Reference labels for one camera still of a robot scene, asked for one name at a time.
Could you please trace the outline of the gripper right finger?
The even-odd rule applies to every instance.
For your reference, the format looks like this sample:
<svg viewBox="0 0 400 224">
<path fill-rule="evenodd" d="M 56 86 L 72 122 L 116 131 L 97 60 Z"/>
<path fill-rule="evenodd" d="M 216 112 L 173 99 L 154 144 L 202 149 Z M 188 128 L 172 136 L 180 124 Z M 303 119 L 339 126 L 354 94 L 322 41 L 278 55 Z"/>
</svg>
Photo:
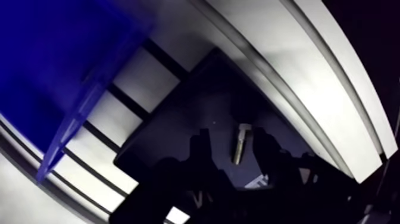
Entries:
<svg viewBox="0 0 400 224">
<path fill-rule="evenodd" d="M 254 130 L 252 149 L 268 189 L 253 192 L 250 223 L 358 223 L 363 218 L 355 181 L 321 158 L 292 157 L 261 127 Z"/>
</svg>

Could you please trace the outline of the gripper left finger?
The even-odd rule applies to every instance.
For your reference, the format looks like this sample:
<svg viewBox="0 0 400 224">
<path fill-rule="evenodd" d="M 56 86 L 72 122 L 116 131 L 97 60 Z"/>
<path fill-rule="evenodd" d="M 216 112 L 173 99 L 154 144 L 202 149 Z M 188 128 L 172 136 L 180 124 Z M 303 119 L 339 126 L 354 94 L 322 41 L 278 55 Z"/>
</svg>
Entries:
<svg viewBox="0 0 400 224">
<path fill-rule="evenodd" d="M 208 129 L 190 138 L 185 161 L 161 160 L 148 178 L 109 216 L 110 223 L 164 223 L 182 193 L 201 191 L 211 202 L 194 212 L 188 223 L 243 223 L 238 196 L 223 170 L 212 160 Z"/>
</svg>

